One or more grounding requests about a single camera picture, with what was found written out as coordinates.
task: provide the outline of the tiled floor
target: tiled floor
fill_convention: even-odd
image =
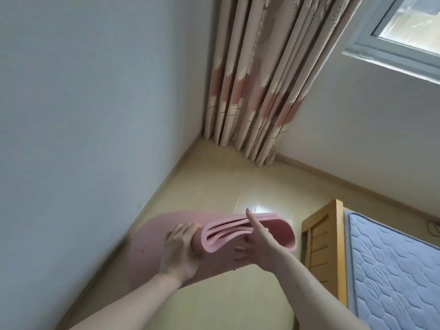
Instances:
[[[411,213],[279,161],[256,168],[232,146],[220,148],[202,139],[151,203],[144,219],[178,210],[244,213],[250,207],[258,212],[278,212],[290,220],[300,237],[301,221],[333,198],[342,200],[347,208],[440,245],[440,238],[431,237],[426,223]],[[71,326],[128,292],[123,265],[121,254],[71,319]],[[293,319],[274,276],[252,265],[179,290],[147,329],[290,330]]]

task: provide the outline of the bed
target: bed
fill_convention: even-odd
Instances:
[[[302,222],[301,260],[371,330],[440,324],[440,248],[344,208]]]

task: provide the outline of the patterned curtain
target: patterned curtain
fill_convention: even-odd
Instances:
[[[271,165],[361,0],[222,0],[205,139]]]

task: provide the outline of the window pane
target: window pane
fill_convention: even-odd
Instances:
[[[440,55],[440,0],[404,0],[379,37]]]

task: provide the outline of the rolled yoga mat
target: rolled yoga mat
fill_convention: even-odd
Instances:
[[[276,213],[257,213],[255,216],[279,244],[290,251],[295,249],[295,234],[286,220]],[[245,214],[165,213],[148,220],[131,237],[127,275],[133,289],[140,287],[159,272],[166,233],[178,223],[187,222],[202,226],[194,234],[192,248],[204,256],[195,276],[183,287],[250,264],[234,261],[234,247],[247,246],[244,237],[253,231]]]

